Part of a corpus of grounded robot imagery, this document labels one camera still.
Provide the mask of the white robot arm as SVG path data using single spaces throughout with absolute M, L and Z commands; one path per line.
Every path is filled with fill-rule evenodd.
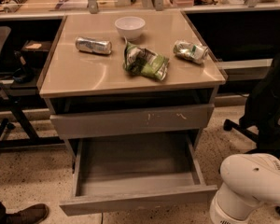
M 230 155 L 220 165 L 222 185 L 210 205 L 214 224 L 248 224 L 265 203 L 280 207 L 280 160 L 267 153 Z

